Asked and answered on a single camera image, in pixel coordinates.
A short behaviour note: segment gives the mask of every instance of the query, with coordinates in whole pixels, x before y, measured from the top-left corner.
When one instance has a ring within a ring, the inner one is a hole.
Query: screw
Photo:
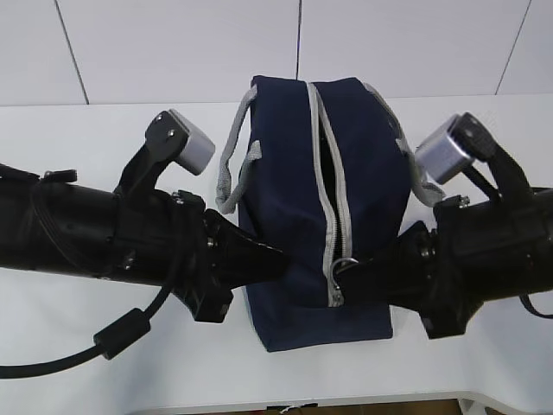
[[[460,209],[468,208],[469,205],[470,205],[469,197],[468,196],[462,196],[461,200],[459,201],[459,208]]]
[[[132,263],[135,262],[135,252],[129,253],[123,261],[123,269],[125,271],[128,271],[130,267],[132,266]]]
[[[175,202],[177,205],[184,205],[184,200],[181,198],[181,195],[179,194],[179,192],[173,192],[171,194],[171,197],[175,199]]]
[[[423,246],[421,248],[421,257],[423,257],[424,259],[430,258],[430,250],[426,246]]]

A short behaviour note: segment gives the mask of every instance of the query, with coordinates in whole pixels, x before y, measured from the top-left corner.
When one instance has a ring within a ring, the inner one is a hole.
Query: black cable
[[[48,236],[52,244],[58,249],[63,257],[72,264],[87,274],[94,277],[103,277],[113,271],[113,265],[100,264],[97,260],[89,258],[73,245],[71,240],[64,236],[58,227],[54,218],[50,213],[43,195],[43,186],[46,183],[52,182],[74,182],[77,179],[75,170],[64,170],[61,172],[53,172],[48,176],[44,176],[31,189],[30,201],[35,216],[38,219],[44,233]]]
[[[45,374],[55,374],[71,367],[78,366],[102,354],[100,346],[92,346],[80,353],[73,354],[57,361],[35,363],[22,366],[0,366],[0,379],[34,378]]]
[[[534,304],[532,304],[532,301],[530,301],[530,297],[528,297],[528,295],[520,296],[519,298],[520,298],[520,302],[522,303],[526,311],[528,311],[530,314],[536,317],[553,320],[553,314],[542,314],[539,311],[537,311],[536,308],[534,307]]]

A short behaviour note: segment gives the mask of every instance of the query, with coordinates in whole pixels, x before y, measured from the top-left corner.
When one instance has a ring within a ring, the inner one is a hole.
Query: white table
[[[171,106],[0,108],[0,162],[35,172],[77,168],[80,184],[112,189],[149,121]],[[391,106],[413,145],[451,113],[470,110],[533,185],[553,184],[553,95],[394,99]],[[218,154],[200,177],[171,166],[158,187],[189,189],[213,207],[219,151],[236,105],[174,107],[205,130]],[[482,200],[462,178],[447,191]],[[419,218],[430,220],[431,212],[411,201],[405,225]],[[134,284],[1,270],[0,363],[48,361],[87,348],[93,333],[155,293]],[[224,324],[194,322],[171,297],[151,333],[113,361],[1,381],[0,413],[175,414],[445,398],[476,399],[507,413],[553,412],[553,322],[532,317],[517,299],[486,304],[461,337],[429,341],[417,314],[394,309],[391,340],[269,354],[252,329],[242,291],[235,295]],[[551,294],[536,297],[544,312],[553,311]]]

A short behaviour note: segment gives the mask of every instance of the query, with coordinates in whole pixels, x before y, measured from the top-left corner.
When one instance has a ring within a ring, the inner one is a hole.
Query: gray zipper trim
[[[334,164],[334,173],[336,174],[336,201],[341,225],[342,258],[351,258],[353,255],[352,216],[347,204],[346,173],[344,172],[338,142],[328,119],[327,109],[318,91],[317,102],[319,104],[319,117],[327,136],[328,147]]]
[[[332,263],[334,262],[334,248],[338,237],[342,242],[342,258],[349,258],[352,255],[352,221],[347,205],[346,175],[342,166],[340,151],[336,143],[336,137],[332,131],[327,111],[323,105],[321,96],[313,84],[307,84],[309,109],[311,111],[311,137],[313,142],[313,162],[315,168],[315,180],[319,192],[319,201],[327,221],[327,233],[325,250],[322,259],[322,271],[327,279],[328,307],[339,307],[344,303],[344,297],[340,288],[334,282],[332,275]],[[330,200],[325,190],[321,167],[321,143],[319,132],[319,120],[321,120],[328,147],[333,159],[334,173],[336,176],[336,205],[337,214],[340,218],[340,229],[338,221]]]

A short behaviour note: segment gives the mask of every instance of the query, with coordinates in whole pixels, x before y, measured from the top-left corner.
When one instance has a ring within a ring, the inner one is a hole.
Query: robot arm
[[[453,116],[416,158],[441,184],[462,172],[489,201],[440,202],[432,232],[419,221],[393,246],[337,270],[346,303],[384,300],[414,310],[429,337],[439,338],[463,334],[485,301],[522,296],[529,304],[528,294],[553,289],[553,190],[531,188],[470,113]],[[487,163],[497,188],[474,159]]]

